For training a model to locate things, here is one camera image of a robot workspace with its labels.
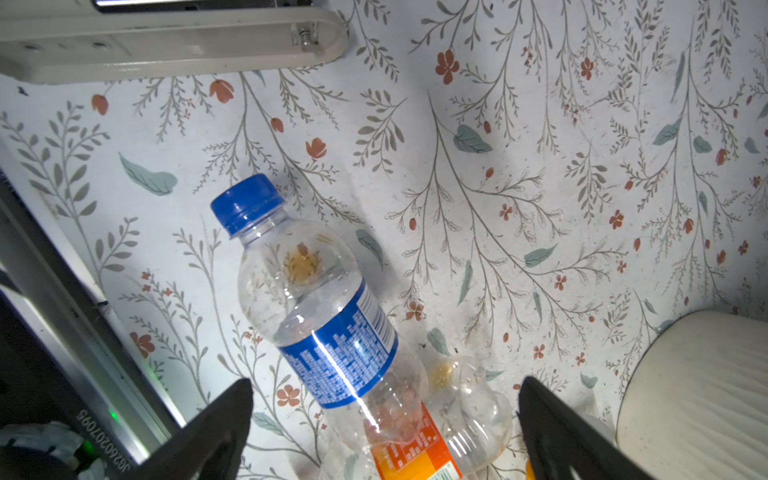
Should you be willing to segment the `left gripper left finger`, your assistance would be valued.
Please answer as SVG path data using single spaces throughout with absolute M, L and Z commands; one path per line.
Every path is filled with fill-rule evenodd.
M 127 479 L 234 479 L 250 430 L 251 381 L 241 378 Z

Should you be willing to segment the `blue label clear bottle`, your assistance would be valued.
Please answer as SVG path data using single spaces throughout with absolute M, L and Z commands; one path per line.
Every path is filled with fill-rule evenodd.
M 415 439 L 427 379 L 349 246 L 328 227 L 291 216 L 264 174 L 211 203 L 241 242 L 238 300 L 327 422 L 352 448 Z

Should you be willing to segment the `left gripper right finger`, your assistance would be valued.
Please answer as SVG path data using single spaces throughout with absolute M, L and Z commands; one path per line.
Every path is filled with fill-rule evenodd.
M 518 404 L 537 479 L 651 479 L 536 378 L 523 380 Z

